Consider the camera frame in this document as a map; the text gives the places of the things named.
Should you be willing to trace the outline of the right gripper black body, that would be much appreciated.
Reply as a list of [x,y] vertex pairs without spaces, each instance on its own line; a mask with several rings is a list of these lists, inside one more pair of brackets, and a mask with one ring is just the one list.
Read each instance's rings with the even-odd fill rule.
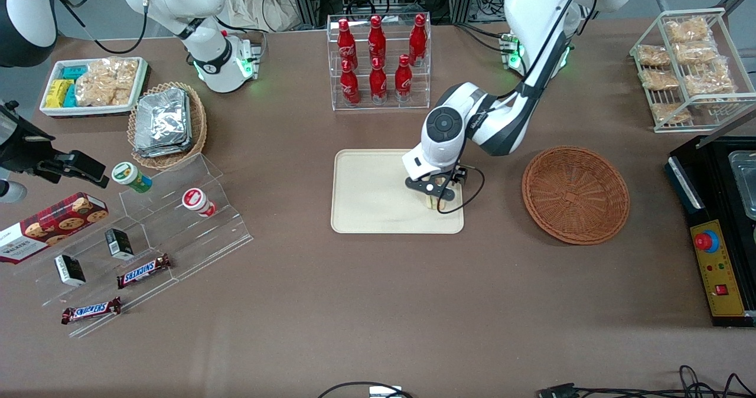
[[44,159],[55,159],[57,151],[47,134],[16,113],[16,101],[2,101],[2,168],[17,174],[35,174],[35,165]]

